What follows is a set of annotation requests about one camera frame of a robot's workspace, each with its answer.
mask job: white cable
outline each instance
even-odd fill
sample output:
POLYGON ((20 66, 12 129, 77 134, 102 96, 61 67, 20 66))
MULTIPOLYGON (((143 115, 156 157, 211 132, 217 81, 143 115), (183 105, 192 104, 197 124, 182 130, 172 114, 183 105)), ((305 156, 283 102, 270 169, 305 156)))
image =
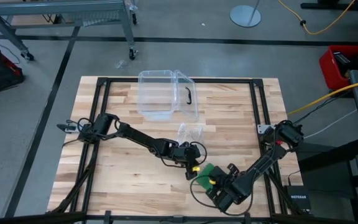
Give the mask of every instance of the white cable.
POLYGON ((331 123, 330 125, 328 125, 328 126, 326 126, 325 128, 323 128, 322 130, 320 130, 320 131, 318 131, 318 132, 316 132, 316 133, 314 133, 314 134, 311 134, 311 135, 309 135, 309 136, 306 136, 306 137, 304 137, 303 139, 307 139, 307 138, 310 138, 310 137, 312 137, 312 136, 315 136, 316 134, 322 133, 323 131, 325 131, 326 129, 328 129, 329 127, 331 127, 332 125, 336 124, 337 122, 340 122, 342 119, 346 118, 347 116, 349 116, 350 114, 352 114, 352 113, 354 113, 354 112, 356 112, 356 111, 357 111, 357 109, 354 110, 354 111, 352 111, 352 112, 350 112, 350 113, 348 113, 347 115, 343 116, 342 118, 337 119, 336 121, 334 121, 334 122, 331 123))

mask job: clear plastic container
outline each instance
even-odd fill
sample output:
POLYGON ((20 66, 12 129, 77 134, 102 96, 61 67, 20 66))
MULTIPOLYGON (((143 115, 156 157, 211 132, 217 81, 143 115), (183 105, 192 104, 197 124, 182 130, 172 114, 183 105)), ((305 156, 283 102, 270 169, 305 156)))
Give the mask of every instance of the clear plastic container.
POLYGON ((184 121, 198 119, 196 85, 179 70, 143 71, 139 74, 138 113, 149 121, 168 121, 181 112, 184 121))

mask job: metal shelf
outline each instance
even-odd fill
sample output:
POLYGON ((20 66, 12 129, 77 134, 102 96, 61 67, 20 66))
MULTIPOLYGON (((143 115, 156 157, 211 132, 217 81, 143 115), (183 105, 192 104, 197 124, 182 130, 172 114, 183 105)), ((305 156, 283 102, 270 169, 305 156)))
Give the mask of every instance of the metal shelf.
POLYGON ((32 57, 28 48, 15 35, 16 29, 121 24, 129 44, 130 54, 136 53, 130 17, 135 18, 135 14, 127 10, 124 0, 0 2, 0 32, 20 50, 21 55, 27 60, 32 57), (45 23, 38 21, 35 24, 12 24, 14 16, 28 15, 40 15, 45 23))

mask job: wire rack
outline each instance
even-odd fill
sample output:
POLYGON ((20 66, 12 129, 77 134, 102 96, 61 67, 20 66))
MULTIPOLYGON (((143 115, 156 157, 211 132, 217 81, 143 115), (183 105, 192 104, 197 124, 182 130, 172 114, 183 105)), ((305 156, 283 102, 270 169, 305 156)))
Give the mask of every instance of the wire rack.
POLYGON ((119 21, 119 13, 118 11, 76 12, 62 14, 62 20, 80 22, 82 26, 86 27, 119 21))

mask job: plastic bag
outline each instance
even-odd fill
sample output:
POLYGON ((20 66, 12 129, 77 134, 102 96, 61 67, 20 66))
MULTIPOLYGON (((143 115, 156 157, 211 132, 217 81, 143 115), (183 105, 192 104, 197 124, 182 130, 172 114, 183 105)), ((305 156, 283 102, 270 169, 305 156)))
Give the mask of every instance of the plastic bag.
MULTIPOLYGON (((178 139, 179 145, 184 142, 199 142, 204 145, 204 136, 203 136, 203 127, 201 125, 195 127, 189 127, 185 123, 182 123, 178 130, 178 139)), ((205 150, 202 146, 197 144, 198 148, 200 149, 201 156, 205 156, 205 150)))

